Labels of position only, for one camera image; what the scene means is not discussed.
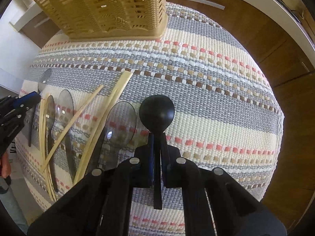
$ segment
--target floor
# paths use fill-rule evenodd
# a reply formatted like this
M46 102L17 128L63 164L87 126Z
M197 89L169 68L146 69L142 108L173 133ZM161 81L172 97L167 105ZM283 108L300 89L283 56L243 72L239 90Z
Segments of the floor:
M14 146L9 148L9 159L11 163L11 189L13 194L23 212L23 215L30 225L35 221L43 212L39 205L36 203L33 195L31 194L22 174L20 163L16 155Z

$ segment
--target wooden cabinet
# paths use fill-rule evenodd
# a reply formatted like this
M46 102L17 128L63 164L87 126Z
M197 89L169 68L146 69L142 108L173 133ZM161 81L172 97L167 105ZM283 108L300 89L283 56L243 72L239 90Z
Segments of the wooden cabinet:
M249 52L272 87L314 70L297 43L271 18L243 0L209 0L224 10L188 0L168 0L191 7L229 31Z
M59 30L60 28L44 12L41 12L22 27L21 33L38 47L43 48Z
M242 0L210 0L224 10L168 0L198 10L229 31L258 63L284 112L277 169L263 203L290 230L315 190L315 73L297 43L271 18Z
M258 65L272 87L314 70L304 52L290 37Z

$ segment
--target wooden chopstick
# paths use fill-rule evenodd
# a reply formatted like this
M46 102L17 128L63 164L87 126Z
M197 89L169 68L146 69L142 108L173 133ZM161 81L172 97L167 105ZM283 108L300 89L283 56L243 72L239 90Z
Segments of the wooden chopstick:
M79 118L80 114L84 111L84 109L86 109L86 107L88 106L88 104L96 97L96 95L101 91L101 89L104 87L104 85L100 85L95 91L94 93L87 99L87 101L80 107L80 109L75 113L75 115L73 116L73 118L69 121L68 125L65 127L65 129L62 131L62 133L60 134L60 136L58 137L58 139L56 140L54 146L52 147L50 153L48 154L48 157L46 158L46 160L44 161L40 172L43 173L45 168L48 165L48 162L50 161L51 157L53 156L53 154L55 153L55 151L57 150L60 142L62 141L62 139L64 138L64 136L66 135L66 133L69 131L69 129L71 128L71 126L74 124L74 122Z
M40 103L40 110L39 110L39 127L38 127L38 133L39 133L39 149L42 153L42 158L45 160L46 157L46 149L45 149L45 128L46 128L46 117L45 117L45 111L46 111L46 100L41 100ZM47 191L49 194L49 197L52 201L57 201L57 198L55 196L55 191L52 188L51 180L49 180L49 172L48 169L45 170L43 173Z
M110 110L116 104L117 100L119 99L121 93L125 89L132 75L133 73L129 71L124 71L122 73L118 82L116 83L113 90L111 91L110 96L106 99L104 106L102 106L102 111L104 112L97 119L93 127L93 130L90 134L90 137L85 145L73 185L77 184L84 177L86 169L89 165L89 161L91 159L92 153L94 151L95 145L97 143L97 140L100 137L100 134L105 126L107 116Z

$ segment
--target black plastic spoon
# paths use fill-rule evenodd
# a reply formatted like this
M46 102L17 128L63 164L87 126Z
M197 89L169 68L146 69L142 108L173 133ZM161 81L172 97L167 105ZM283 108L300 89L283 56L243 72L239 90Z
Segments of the black plastic spoon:
M142 124L154 135L154 209L162 209L161 195L161 137L172 123L175 107L168 97L154 95L146 98L140 105L139 116Z

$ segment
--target plastic basket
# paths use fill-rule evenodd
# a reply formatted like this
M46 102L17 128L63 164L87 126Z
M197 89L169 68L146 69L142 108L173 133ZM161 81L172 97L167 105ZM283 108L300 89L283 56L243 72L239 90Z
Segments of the plastic basket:
M34 0L75 41L154 40L165 31L165 0Z

